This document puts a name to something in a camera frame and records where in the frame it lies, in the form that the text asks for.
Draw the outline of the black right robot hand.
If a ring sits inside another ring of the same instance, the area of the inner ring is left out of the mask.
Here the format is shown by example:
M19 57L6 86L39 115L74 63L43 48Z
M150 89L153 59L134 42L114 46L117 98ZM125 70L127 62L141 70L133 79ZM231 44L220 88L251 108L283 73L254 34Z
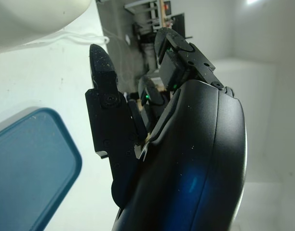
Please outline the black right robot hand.
M143 113L117 87L109 55L89 48L93 88L85 94L94 150L108 158L115 231L227 231L247 166L242 105L215 67L170 28L155 37L166 99L146 82Z

